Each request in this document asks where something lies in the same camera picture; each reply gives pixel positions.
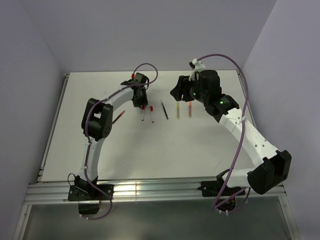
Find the gray floor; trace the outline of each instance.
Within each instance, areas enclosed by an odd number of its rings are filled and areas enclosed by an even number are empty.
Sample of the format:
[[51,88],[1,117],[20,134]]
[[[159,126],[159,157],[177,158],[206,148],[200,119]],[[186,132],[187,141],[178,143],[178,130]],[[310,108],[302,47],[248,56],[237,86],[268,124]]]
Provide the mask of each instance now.
[[229,216],[211,212],[211,203],[210,199],[115,203],[109,216],[96,221],[79,218],[78,205],[34,205],[23,239],[291,239],[277,197],[249,199]]

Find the white wall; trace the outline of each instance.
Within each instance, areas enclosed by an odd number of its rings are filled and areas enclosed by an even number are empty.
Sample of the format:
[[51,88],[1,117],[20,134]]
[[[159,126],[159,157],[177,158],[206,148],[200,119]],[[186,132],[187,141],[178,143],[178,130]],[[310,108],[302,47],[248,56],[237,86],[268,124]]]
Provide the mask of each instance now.
[[12,238],[53,121],[62,72],[24,7],[0,7],[0,239]]
[[[276,0],[21,0],[65,72],[188,70],[208,53],[245,64]],[[233,69],[227,60],[206,60]]]
[[263,134],[292,155],[284,182],[303,239],[319,239],[320,1],[278,0],[246,64]]

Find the marker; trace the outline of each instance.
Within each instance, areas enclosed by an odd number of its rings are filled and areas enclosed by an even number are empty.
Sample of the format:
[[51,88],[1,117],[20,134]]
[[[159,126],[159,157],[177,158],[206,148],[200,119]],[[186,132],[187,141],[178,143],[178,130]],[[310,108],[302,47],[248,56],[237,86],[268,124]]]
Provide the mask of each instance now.
[[164,114],[165,114],[166,119],[169,120],[169,117],[168,117],[168,114],[167,114],[165,105],[164,105],[164,103],[163,103],[162,101],[161,101],[161,105],[162,105],[162,108],[163,108],[163,111],[164,111]]
[[176,119],[180,119],[180,104],[176,103]]
[[145,120],[145,106],[142,106],[142,122]]
[[115,120],[112,122],[112,124],[115,124],[115,122],[116,122],[125,112],[126,112],[126,110],[122,111],[122,112],[119,114],[119,116],[117,116],[117,117],[115,118]]
[[192,101],[189,102],[189,118],[191,118],[191,106],[192,106]]
[[154,107],[150,106],[150,110],[151,110],[151,116],[152,116],[152,123],[155,122],[155,118],[154,118]]

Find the aluminum frame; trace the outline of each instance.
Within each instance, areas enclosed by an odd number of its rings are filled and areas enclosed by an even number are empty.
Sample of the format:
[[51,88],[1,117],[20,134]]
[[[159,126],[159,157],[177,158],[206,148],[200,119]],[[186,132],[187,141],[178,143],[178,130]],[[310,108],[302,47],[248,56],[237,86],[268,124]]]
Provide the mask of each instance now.
[[[244,89],[243,80],[238,73],[238,78]],[[48,142],[43,155],[41,168],[38,174],[37,183],[28,186],[25,194],[24,203],[20,217],[16,226],[13,239],[22,240],[32,205],[44,204],[78,204],[78,203],[98,203],[98,201],[73,201],[69,202],[68,192],[69,184],[65,182],[42,182],[42,174],[46,165],[46,158],[52,135],[55,130],[56,122],[59,116],[59,110],[64,98],[64,93],[68,84],[69,74],[64,75],[64,83],[59,98],[58,106],[54,116]],[[252,119],[252,124],[256,127],[250,105],[248,111]],[[197,188],[201,181],[214,181],[215,177],[186,177],[186,178],[166,178],[166,179],[140,179],[140,180],[102,180],[97,184],[113,184],[114,194],[112,201],[117,202],[150,202],[150,201],[176,201],[176,200],[199,200],[203,199],[201,191]],[[277,185],[264,195],[259,195],[254,191],[250,194],[251,198],[279,197],[279,202],[283,211],[284,219],[288,227],[291,239],[300,240],[300,234],[288,204],[287,194],[282,184]]]

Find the white table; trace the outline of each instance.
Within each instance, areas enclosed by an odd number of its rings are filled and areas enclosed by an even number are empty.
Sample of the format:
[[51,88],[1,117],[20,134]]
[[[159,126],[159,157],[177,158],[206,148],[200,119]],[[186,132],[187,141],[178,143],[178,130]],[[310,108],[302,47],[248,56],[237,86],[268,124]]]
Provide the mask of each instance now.
[[[141,71],[150,80],[153,71]],[[216,176],[228,169],[238,142],[200,102],[192,102],[192,117],[188,103],[177,103],[170,95],[180,75],[191,71],[160,71],[158,80],[147,90],[149,106],[154,108],[151,122],[150,108],[142,112],[127,102],[113,114],[125,114],[114,124],[106,138],[99,159],[100,180],[165,179]],[[242,107],[243,90],[235,70],[220,70],[220,84],[225,94],[231,95]],[[81,129],[88,99],[102,99],[128,80],[131,72],[73,72],[67,81],[55,128],[46,152],[43,182],[66,181],[69,173],[77,174],[85,157],[86,138]],[[161,99],[169,120],[161,108]],[[246,116],[251,121],[249,111]],[[253,167],[242,150],[235,168]]]

